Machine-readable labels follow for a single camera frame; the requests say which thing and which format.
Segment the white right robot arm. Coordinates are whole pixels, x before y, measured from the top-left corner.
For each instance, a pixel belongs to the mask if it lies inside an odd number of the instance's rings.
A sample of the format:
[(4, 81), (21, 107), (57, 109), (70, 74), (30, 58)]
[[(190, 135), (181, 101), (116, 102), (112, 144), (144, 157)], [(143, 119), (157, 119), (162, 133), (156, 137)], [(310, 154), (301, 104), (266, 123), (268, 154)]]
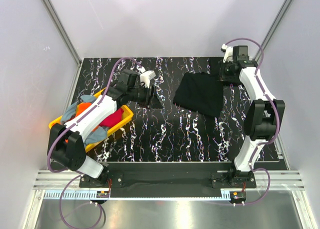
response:
[(221, 80), (242, 84), (250, 99), (243, 124), (245, 139), (226, 177), (228, 184), (236, 188), (254, 180), (255, 161), (263, 147), (278, 136), (286, 105), (267, 88), (260, 66), (249, 57), (248, 46), (223, 44), (221, 51), (224, 53), (220, 63)]

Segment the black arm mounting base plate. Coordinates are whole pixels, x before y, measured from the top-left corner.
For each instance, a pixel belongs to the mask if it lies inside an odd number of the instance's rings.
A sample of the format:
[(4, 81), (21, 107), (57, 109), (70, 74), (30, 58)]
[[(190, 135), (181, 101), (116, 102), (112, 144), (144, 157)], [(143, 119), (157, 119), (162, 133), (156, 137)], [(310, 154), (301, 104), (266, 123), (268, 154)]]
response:
[(257, 187), (252, 172), (244, 177), (232, 179), (227, 171), (121, 171), (109, 170), (100, 178), (84, 175), (80, 179), (81, 188), (124, 188), (128, 186), (195, 185), (214, 189), (255, 189)]

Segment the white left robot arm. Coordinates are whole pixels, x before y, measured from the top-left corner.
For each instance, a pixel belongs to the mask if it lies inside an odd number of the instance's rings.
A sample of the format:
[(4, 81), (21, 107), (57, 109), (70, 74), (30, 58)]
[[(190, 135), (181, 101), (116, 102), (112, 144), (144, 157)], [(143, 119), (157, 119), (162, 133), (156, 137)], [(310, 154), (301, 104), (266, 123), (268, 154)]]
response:
[(106, 88), (84, 112), (64, 124), (55, 123), (49, 134), (48, 160), (85, 174), (95, 186), (103, 187), (108, 182), (104, 172), (107, 168), (87, 156), (84, 143), (104, 119), (129, 102), (147, 109), (162, 109), (156, 87), (151, 85), (155, 76), (153, 70), (138, 74), (125, 69), (115, 85)]

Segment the black t-shirt with blue logo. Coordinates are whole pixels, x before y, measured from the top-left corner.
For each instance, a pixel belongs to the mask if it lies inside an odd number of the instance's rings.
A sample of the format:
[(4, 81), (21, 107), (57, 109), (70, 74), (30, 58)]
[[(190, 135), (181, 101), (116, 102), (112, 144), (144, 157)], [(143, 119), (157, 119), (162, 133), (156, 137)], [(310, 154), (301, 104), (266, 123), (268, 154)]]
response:
[(175, 91), (172, 102), (179, 107), (218, 118), (224, 105), (224, 85), (205, 72), (187, 72)]

